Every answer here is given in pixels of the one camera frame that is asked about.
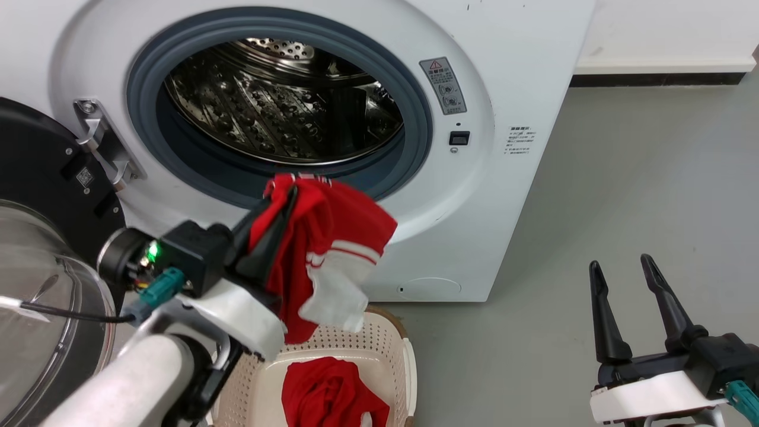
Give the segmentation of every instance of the black baseboard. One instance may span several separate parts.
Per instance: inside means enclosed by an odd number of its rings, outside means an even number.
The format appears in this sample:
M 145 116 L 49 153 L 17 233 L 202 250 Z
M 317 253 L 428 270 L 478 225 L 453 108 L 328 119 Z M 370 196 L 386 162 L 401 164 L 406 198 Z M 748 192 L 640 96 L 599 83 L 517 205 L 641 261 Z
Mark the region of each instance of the black baseboard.
M 746 73 L 576 74 L 569 87 L 720 86 L 741 82 Z

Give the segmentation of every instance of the gray rubber gasket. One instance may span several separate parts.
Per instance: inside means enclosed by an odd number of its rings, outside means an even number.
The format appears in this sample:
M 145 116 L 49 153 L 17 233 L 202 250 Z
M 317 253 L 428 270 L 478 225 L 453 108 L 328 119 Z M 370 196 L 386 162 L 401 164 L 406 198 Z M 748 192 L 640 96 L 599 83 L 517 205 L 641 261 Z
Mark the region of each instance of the gray rubber gasket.
M 382 82 L 404 119 L 404 132 L 367 157 L 319 169 L 284 168 L 230 155 L 163 103 L 165 76 L 182 60 L 215 44 L 265 36 L 298 40 L 349 60 Z M 255 204 L 274 172 L 308 171 L 337 178 L 380 199 L 408 182 L 427 158 L 432 139 L 430 106 L 419 83 L 392 53 L 334 21 L 278 8 L 229 8 L 179 21 L 137 57 L 127 84 L 130 117 L 150 153 L 182 181 L 221 201 Z

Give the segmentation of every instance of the red clothing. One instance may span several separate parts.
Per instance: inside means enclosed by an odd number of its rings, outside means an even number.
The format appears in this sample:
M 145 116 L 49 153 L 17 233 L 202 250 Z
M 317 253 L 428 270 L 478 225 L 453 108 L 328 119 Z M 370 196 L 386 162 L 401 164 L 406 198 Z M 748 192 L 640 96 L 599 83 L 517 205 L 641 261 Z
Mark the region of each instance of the red clothing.
M 343 285 L 359 281 L 361 278 L 357 278 L 355 271 L 361 270 L 362 274 L 358 276 L 368 274 L 367 269 L 372 268 L 382 255 L 398 224 L 371 198 L 345 184 L 319 177 L 295 179 L 293 175 L 280 174 L 266 186 L 266 195 L 271 197 L 272 202 L 250 228 L 250 249 L 284 207 L 293 184 L 298 186 L 298 198 L 266 290 L 282 297 L 279 318 L 288 328 L 285 342 L 303 343 L 311 338 L 317 328 L 315 323 L 298 315 L 298 309 L 313 295 L 309 273 L 316 277 L 320 271 L 314 268 L 323 267 L 314 266 L 313 259 L 324 259 L 328 252 L 339 251 L 338 256 L 330 257 L 340 258 L 337 262 L 324 263 L 327 265 L 321 270 L 327 273 L 323 276 L 339 276 L 343 279 L 340 282 Z M 341 269 L 347 271 L 347 277 L 340 274 Z M 359 308 L 358 311 L 358 318 L 363 319 L 363 309 Z
M 282 405 L 288 427 L 358 427 L 364 413 L 373 427 L 385 427 L 390 412 L 361 381 L 355 363 L 334 357 L 290 365 Z

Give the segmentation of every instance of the red and white cloth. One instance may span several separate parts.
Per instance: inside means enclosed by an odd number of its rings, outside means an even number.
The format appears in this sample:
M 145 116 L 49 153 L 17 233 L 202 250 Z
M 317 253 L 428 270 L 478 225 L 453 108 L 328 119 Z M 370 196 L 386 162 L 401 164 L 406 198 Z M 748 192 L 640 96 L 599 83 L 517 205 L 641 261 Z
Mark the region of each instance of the red and white cloth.
M 280 174 L 269 181 L 270 206 L 250 228 L 255 247 L 285 206 L 298 197 L 266 290 L 282 297 L 286 343 L 303 343 L 324 324 L 358 332 L 369 302 L 360 284 L 382 256 L 396 221 L 371 198 L 340 182 Z

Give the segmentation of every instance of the screw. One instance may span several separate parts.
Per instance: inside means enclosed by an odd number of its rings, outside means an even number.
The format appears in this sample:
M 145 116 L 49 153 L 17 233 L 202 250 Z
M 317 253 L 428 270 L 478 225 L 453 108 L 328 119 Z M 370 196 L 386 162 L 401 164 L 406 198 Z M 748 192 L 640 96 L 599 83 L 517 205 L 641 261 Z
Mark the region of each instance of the screw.
M 91 103 L 90 101 L 84 101 L 81 103 L 82 111 L 84 111 L 87 114 L 92 114 L 95 112 L 95 104 Z

